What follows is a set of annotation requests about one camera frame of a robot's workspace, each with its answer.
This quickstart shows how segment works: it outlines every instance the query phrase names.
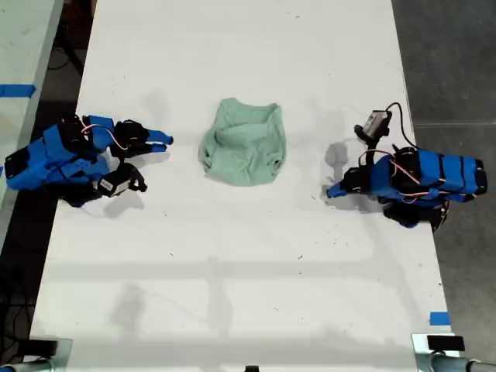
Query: green towel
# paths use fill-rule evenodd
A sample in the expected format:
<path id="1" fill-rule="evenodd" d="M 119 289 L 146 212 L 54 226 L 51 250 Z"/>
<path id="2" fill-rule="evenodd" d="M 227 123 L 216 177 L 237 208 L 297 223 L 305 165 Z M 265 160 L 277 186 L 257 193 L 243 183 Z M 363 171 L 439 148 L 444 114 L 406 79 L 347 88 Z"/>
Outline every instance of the green towel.
<path id="1" fill-rule="evenodd" d="M 236 186 L 272 182 L 286 159 L 281 107 L 223 99 L 198 157 L 205 172 Z"/>

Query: white table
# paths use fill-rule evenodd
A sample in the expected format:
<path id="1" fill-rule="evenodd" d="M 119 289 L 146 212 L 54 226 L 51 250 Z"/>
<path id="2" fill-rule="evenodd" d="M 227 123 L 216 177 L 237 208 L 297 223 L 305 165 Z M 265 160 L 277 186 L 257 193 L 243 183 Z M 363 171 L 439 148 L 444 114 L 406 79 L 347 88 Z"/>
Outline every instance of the white table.
<path id="1" fill-rule="evenodd" d="M 204 176 L 198 144 L 227 97 L 281 104 L 273 184 Z M 416 370 L 411 334 L 450 330 L 429 326 L 446 310 L 429 226 L 319 198 L 329 145 L 356 165 L 373 109 L 402 103 L 413 136 L 406 99 L 389 0 L 100 0 L 78 113 L 175 143 L 134 160 L 146 193 L 59 204 L 32 336 L 73 339 L 71 371 Z"/>
<path id="2" fill-rule="evenodd" d="M 0 0 L 0 84 L 33 84 L 31 98 L 0 98 L 0 164 L 29 143 L 64 0 Z M 0 176 L 0 252 L 17 192 Z"/>

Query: concrete floor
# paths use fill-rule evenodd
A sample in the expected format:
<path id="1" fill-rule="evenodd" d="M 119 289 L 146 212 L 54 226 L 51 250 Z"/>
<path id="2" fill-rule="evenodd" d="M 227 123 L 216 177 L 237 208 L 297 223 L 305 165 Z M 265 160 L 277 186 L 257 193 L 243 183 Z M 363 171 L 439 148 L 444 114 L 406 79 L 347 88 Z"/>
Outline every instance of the concrete floor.
<path id="1" fill-rule="evenodd" d="M 496 175 L 496 1 L 393 0 L 408 98 L 421 147 L 484 160 Z M 50 66 L 63 63 L 54 52 Z M 48 71 L 40 109 L 71 107 L 81 78 Z M 496 362 L 496 199 L 453 205 L 435 235 L 453 331 L 467 355 Z"/>

